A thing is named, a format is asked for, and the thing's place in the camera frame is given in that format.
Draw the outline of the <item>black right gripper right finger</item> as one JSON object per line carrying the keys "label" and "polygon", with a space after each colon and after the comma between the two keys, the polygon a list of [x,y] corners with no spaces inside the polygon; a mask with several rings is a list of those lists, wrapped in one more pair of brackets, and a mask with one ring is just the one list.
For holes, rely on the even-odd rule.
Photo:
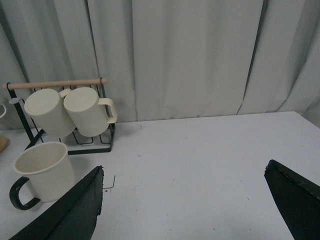
{"label": "black right gripper right finger", "polygon": [[265,168],[264,178],[293,238],[318,240],[320,186],[273,159]]}

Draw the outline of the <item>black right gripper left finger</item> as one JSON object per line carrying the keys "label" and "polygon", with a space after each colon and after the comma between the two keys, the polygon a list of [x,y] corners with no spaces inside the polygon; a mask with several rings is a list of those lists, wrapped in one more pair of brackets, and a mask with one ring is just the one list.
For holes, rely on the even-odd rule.
{"label": "black right gripper left finger", "polygon": [[96,166],[12,240],[90,240],[101,214],[104,171]]}

